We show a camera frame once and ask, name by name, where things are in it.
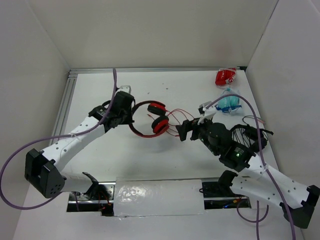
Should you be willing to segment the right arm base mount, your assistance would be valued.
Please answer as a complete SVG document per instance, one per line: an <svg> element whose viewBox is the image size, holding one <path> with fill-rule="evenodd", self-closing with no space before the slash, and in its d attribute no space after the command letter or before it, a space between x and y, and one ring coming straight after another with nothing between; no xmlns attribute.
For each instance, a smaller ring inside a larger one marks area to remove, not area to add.
<svg viewBox="0 0 320 240"><path fill-rule="evenodd" d="M218 179L207 179L202 181L199 192L204 198L205 210L235 209L238 204L240 208L250 208L248 197L235 194L231 191L232 180L238 175L230 170L225 170Z"/></svg>

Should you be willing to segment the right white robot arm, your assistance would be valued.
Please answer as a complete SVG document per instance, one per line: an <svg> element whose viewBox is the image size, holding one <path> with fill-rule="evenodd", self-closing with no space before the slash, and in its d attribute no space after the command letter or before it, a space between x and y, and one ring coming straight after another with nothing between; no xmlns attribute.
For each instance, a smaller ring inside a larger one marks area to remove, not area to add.
<svg viewBox="0 0 320 240"><path fill-rule="evenodd" d="M185 120L176 125L181 141L191 132L191 140L200 140L208 150L228 169L219 178L219 183L236 195L244 195L267 205L279 207L287 221L307 229L320 197L315 185L306 186L268 164L261 157L233 140L232 132L223 123L197 119Z"/></svg>

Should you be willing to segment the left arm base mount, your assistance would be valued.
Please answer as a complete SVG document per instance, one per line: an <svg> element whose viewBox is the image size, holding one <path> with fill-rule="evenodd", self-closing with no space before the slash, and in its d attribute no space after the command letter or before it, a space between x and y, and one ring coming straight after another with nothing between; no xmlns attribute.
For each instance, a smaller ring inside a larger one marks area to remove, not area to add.
<svg viewBox="0 0 320 240"><path fill-rule="evenodd" d="M92 181L91 187L84 193L69 194L68 213L101 213L105 217L114 216L115 182L97 181L92 175L85 173Z"/></svg>

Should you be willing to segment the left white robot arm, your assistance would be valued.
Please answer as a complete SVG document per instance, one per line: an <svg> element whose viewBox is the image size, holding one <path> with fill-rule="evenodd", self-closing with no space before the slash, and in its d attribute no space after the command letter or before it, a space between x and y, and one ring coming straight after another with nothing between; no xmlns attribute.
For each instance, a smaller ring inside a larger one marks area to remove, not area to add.
<svg viewBox="0 0 320 240"><path fill-rule="evenodd" d="M92 109L70 137L63 138L41 151L30 150L25 158L25 179L45 198L60 192L78 192L93 198L99 191L99 182L89 173L65 173L65 166L87 145L119 125L133 122L130 86L122 86L112 101Z"/></svg>

